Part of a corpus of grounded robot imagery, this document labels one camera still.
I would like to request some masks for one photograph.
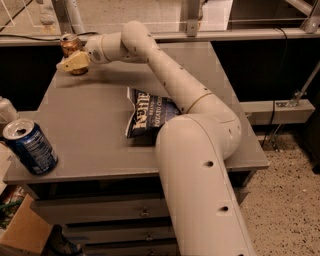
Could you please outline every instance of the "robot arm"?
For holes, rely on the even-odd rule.
[[[241,140],[235,113],[163,52],[140,22],[89,38],[85,51],[97,64],[137,58],[147,63],[183,114],[161,128],[156,143],[181,254],[255,255],[224,165]]]

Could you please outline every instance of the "gray tabletop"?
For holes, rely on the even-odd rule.
[[[268,160],[210,43],[161,44],[161,48],[239,115],[243,138],[225,161],[228,171],[267,168]],[[128,86],[168,96],[145,64],[91,65],[82,76],[57,71],[34,121],[53,145],[59,162],[52,172],[35,176],[14,159],[4,181],[31,184],[157,174],[152,137],[125,137],[133,112]]]

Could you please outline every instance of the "blue can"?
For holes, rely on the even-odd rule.
[[[57,165],[57,155],[40,126],[32,120],[21,118],[10,122],[3,130],[3,137],[32,174],[48,173]]]

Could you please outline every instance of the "snack bag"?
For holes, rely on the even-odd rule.
[[[180,115],[179,109],[170,98],[154,96],[130,87],[127,97],[134,106],[126,130],[128,139],[152,129],[159,130],[166,121]]]

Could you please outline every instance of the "white bottle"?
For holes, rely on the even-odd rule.
[[[10,100],[0,96],[0,123],[10,123],[18,118],[19,114]]]

